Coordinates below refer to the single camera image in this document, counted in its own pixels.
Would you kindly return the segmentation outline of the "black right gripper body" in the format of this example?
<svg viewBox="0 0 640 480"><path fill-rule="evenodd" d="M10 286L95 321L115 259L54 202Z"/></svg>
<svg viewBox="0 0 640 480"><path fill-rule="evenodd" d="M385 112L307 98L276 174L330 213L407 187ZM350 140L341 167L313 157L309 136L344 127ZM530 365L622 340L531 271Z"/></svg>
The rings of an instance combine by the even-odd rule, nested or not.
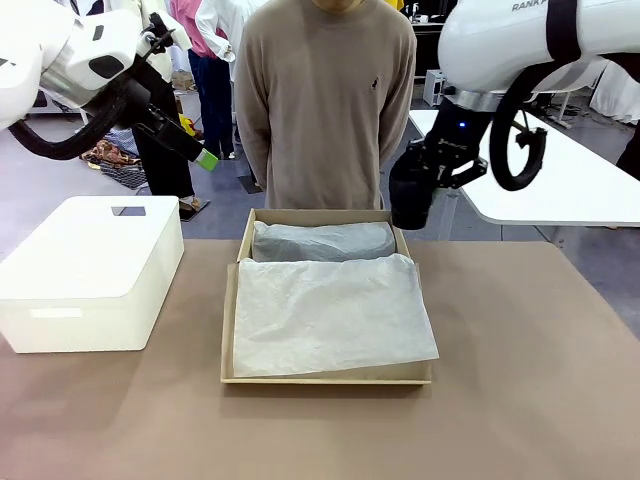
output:
<svg viewBox="0 0 640 480"><path fill-rule="evenodd" d="M423 159L451 168L475 161L492 116L491 112L477 112L452 102L442 102L434 125L424 138Z"/></svg>

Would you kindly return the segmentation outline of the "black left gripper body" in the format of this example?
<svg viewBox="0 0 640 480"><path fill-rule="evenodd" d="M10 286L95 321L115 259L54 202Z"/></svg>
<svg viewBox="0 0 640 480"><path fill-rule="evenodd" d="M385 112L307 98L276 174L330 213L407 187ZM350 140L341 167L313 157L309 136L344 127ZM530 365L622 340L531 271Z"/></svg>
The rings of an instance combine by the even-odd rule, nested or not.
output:
<svg viewBox="0 0 640 480"><path fill-rule="evenodd" d="M138 112L134 125L157 144L187 161L198 161L203 157L203 145L154 105L149 105L144 111Z"/></svg>

